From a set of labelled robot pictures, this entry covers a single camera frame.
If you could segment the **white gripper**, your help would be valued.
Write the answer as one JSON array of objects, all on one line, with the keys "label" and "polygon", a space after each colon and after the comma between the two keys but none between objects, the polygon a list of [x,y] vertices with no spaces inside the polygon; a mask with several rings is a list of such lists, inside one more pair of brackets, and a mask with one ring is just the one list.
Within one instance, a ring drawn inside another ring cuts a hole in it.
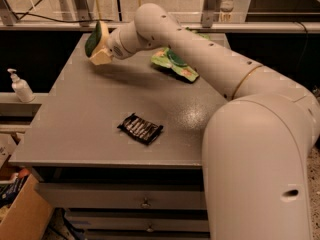
[{"label": "white gripper", "polygon": [[109,64],[112,62],[113,56],[121,60],[132,56],[132,53],[127,51],[123,46],[120,39],[120,33],[121,31],[119,29],[115,29],[107,39],[107,46],[112,54],[108,50],[99,50],[90,57],[90,61],[94,65]]}]

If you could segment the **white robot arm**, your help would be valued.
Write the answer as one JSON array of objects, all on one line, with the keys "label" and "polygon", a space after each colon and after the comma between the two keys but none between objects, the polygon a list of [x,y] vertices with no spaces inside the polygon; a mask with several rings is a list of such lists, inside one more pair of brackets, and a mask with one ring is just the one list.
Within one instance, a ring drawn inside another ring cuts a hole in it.
[{"label": "white robot arm", "polygon": [[304,86],[180,26],[155,4],[110,31],[98,22],[85,46],[106,64],[168,47],[227,102],[209,120],[202,170],[212,240],[312,240],[307,156],[320,107]]}]

